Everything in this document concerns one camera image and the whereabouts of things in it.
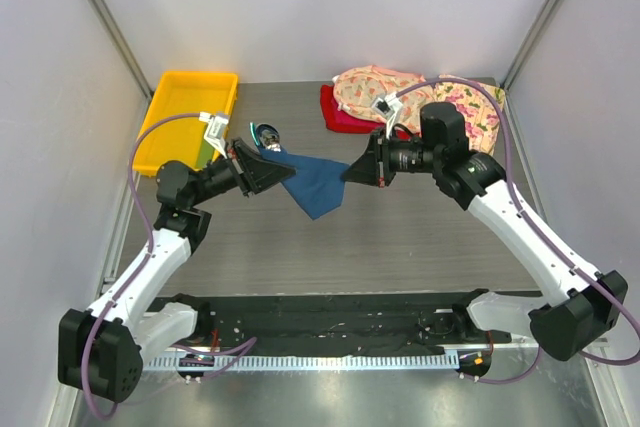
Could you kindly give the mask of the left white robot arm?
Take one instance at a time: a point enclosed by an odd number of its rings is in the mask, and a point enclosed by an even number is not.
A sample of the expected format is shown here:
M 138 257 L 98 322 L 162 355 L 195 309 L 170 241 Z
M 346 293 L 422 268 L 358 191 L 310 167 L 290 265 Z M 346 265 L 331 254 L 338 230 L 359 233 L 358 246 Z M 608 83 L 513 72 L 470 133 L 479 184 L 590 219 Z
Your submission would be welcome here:
M 177 160 L 162 165 L 156 174 L 160 210 L 147 243 L 100 298 L 60 320 L 59 381 L 81 390 L 88 402 L 100 397 L 119 404 L 133 393 L 144 365 L 165 349 L 182 340 L 205 344 L 213 332 L 206 301 L 178 294 L 158 313 L 145 315 L 206 236 L 211 216 L 199 204 L 232 189 L 259 194 L 295 173 L 241 139 L 200 170 Z

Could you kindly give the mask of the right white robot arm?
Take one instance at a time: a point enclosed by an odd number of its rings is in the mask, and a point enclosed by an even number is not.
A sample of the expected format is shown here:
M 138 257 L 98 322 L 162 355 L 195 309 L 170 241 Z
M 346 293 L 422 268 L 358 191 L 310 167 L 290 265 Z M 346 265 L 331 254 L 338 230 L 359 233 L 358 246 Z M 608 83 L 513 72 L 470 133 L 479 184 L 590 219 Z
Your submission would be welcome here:
M 408 140 L 396 136 L 398 128 L 388 123 L 372 132 L 343 180 L 383 188 L 398 173 L 431 175 L 444 195 L 504 243 L 540 291 L 537 297 L 473 292 L 451 318 L 457 338 L 472 342 L 490 330 L 527 336 L 567 361 L 615 326 L 627 282 L 577 255 L 508 182 L 500 163 L 470 148 L 453 104 L 423 106 L 420 132 Z

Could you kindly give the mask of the blue paper napkin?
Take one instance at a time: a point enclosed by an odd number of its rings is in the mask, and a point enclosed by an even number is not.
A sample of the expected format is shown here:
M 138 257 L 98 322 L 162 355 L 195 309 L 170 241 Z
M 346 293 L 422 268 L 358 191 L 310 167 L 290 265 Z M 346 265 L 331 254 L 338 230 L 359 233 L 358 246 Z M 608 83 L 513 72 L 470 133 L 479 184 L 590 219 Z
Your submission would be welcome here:
M 295 155 L 284 149 L 262 149 L 261 155 L 267 160 L 295 169 L 296 174 L 282 181 L 282 184 L 311 220 L 317 220 L 341 206 L 345 191 L 342 174 L 349 168 L 348 164 Z

